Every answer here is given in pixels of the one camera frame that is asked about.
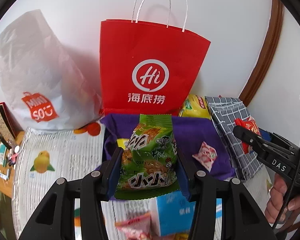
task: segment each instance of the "green snack bag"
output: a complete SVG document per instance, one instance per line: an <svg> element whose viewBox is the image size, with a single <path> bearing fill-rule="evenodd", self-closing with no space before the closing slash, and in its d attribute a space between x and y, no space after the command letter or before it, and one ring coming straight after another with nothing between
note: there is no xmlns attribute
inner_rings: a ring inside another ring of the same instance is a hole
<svg viewBox="0 0 300 240"><path fill-rule="evenodd" d="M176 141L169 114L140 115L140 122L122 154L114 197L138 200L179 189L174 166Z"/></svg>

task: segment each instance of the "red candy packet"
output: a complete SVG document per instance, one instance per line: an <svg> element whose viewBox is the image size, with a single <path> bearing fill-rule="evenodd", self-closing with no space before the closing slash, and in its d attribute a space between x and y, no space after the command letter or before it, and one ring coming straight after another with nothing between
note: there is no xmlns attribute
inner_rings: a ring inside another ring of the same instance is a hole
<svg viewBox="0 0 300 240"><path fill-rule="evenodd" d="M236 125L242 126L250 131L253 131L254 133L256 133L258 135L261 135L259 128L256 124L256 121L252 117L249 117L248 121L243 121L240 118L237 118L237 119L234 119L234 122ZM249 144L244 143L244 142L242 142L242 148L243 148L244 154L247 154L252 151L252 147Z"/></svg>

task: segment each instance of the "white plastic bag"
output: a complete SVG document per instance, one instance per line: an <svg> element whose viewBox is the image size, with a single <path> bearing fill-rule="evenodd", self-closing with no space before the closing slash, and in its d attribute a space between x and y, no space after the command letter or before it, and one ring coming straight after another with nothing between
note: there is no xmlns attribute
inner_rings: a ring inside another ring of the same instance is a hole
<svg viewBox="0 0 300 240"><path fill-rule="evenodd" d="M77 129L98 117L100 96L88 85L40 10L0 34L0 84L23 125Z"/></svg>

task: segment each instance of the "blue box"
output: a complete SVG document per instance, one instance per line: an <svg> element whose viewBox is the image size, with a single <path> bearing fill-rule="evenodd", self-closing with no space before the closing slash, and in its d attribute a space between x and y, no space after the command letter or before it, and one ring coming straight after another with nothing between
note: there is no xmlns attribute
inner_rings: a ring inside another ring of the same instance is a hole
<svg viewBox="0 0 300 240"><path fill-rule="evenodd" d="M190 230L195 202L188 202L180 190L150 201L152 230L158 236ZM217 199L216 218L222 216L222 199Z"/></svg>

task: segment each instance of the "pink packet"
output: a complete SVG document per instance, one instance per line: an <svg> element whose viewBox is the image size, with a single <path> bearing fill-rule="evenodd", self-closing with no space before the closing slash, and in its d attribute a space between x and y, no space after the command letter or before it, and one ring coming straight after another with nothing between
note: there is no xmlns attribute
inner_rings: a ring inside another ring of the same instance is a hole
<svg viewBox="0 0 300 240"><path fill-rule="evenodd" d="M217 158L217 152L213 147L208 145L206 142L203 142L201 144L199 153L193 154L192 157L195 158L198 162L200 162L201 165L210 172L212 164Z"/></svg>
<svg viewBox="0 0 300 240"><path fill-rule="evenodd" d="M125 234L127 240L152 240L150 222L151 215L146 213L127 221L116 222L114 225Z"/></svg>

